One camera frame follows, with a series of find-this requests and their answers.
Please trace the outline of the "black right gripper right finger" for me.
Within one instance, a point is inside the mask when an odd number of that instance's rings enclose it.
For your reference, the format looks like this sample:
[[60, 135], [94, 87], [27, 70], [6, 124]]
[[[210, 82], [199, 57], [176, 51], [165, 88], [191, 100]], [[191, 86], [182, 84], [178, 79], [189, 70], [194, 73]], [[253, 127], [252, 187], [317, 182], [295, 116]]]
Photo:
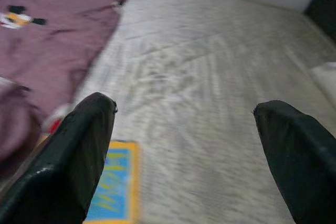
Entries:
[[254, 118], [295, 223], [335, 223], [335, 137], [315, 118], [280, 100], [258, 104]]

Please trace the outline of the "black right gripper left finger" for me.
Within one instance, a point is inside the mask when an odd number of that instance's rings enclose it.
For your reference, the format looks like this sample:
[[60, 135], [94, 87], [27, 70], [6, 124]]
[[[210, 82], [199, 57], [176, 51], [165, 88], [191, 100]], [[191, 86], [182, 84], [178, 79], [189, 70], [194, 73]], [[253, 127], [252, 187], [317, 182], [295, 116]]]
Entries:
[[117, 104], [96, 92], [64, 118], [1, 191], [1, 223], [82, 223], [103, 171]]

